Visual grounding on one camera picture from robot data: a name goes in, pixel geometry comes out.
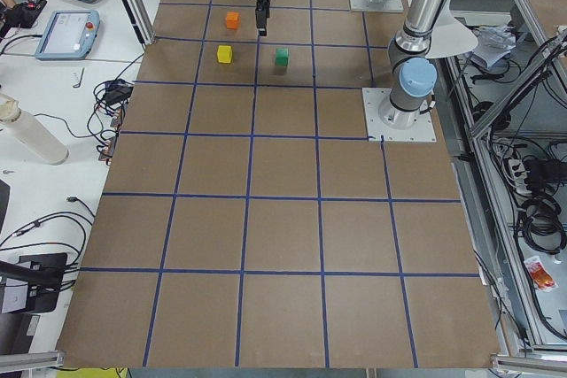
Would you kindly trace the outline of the lower teach pendant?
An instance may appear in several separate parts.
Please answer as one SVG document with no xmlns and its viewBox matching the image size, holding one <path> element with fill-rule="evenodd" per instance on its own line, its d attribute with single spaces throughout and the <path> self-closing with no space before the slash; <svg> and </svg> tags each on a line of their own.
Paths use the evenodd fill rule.
<svg viewBox="0 0 567 378">
<path fill-rule="evenodd" d="M 100 25 L 95 10 L 55 11 L 35 51 L 39 60 L 82 60 L 91 51 Z"/>
</svg>

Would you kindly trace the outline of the yellow wooden block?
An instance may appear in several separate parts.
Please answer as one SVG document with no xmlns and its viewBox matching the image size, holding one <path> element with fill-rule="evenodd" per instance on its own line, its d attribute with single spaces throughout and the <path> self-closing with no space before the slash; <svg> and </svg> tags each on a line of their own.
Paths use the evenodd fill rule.
<svg viewBox="0 0 567 378">
<path fill-rule="evenodd" d="M 219 45 L 217 48 L 217 61 L 221 64 L 231 64 L 233 60 L 233 49 L 230 45 Z"/>
</svg>

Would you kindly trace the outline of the black monitor stand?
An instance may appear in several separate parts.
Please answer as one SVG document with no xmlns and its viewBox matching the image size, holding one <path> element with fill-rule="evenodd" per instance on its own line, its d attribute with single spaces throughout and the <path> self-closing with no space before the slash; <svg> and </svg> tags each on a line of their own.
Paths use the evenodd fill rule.
<svg viewBox="0 0 567 378">
<path fill-rule="evenodd" d="M 1 261 L 1 314 L 53 312 L 63 289 L 65 253 L 20 256 Z"/>
</svg>

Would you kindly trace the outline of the white cylindrical bottle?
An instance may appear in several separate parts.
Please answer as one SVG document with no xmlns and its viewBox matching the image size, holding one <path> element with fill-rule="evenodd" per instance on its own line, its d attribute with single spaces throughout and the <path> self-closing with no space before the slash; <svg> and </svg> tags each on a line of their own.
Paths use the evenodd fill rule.
<svg viewBox="0 0 567 378">
<path fill-rule="evenodd" d="M 19 102 L 1 94 L 1 124 L 24 146 L 50 165 L 68 158 L 68 148 L 34 115 L 21 109 Z"/>
</svg>

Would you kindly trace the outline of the orange wooden block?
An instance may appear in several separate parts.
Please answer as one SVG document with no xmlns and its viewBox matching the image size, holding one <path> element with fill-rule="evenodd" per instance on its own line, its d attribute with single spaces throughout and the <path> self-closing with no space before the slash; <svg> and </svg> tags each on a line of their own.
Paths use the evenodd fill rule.
<svg viewBox="0 0 567 378">
<path fill-rule="evenodd" d="M 229 30 L 238 30 L 240 28 L 240 13 L 228 11 L 225 16 L 225 26 Z"/>
</svg>

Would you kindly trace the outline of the metal hex key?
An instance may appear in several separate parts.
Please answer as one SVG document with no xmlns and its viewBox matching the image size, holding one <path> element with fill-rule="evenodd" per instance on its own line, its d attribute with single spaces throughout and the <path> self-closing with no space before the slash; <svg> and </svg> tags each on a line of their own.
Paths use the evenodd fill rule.
<svg viewBox="0 0 567 378">
<path fill-rule="evenodd" d="M 79 73 L 74 74 L 74 78 L 75 78 L 75 83 L 73 84 L 74 89 L 78 89 L 82 85 L 84 72 L 85 72 L 85 68 L 83 67 Z"/>
</svg>

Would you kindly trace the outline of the red snack packet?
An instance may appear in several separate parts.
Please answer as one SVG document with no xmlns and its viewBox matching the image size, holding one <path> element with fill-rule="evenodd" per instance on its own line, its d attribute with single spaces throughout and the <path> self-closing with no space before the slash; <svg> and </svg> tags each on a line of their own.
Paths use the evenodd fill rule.
<svg viewBox="0 0 567 378">
<path fill-rule="evenodd" d="M 545 269 L 539 256 L 526 258 L 524 266 L 537 289 L 550 291 L 556 287 L 555 280 Z"/>
</svg>

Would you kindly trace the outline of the green wooden block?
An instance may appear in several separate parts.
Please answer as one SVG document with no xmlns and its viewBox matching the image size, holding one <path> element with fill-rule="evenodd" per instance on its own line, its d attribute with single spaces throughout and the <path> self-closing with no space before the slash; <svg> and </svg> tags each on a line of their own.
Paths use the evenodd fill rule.
<svg viewBox="0 0 567 378">
<path fill-rule="evenodd" d="M 289 49 L 288 48 L 277 48 L 275 55 L 275 65 L 286 67 L 289 65 Z"/>
</svg>

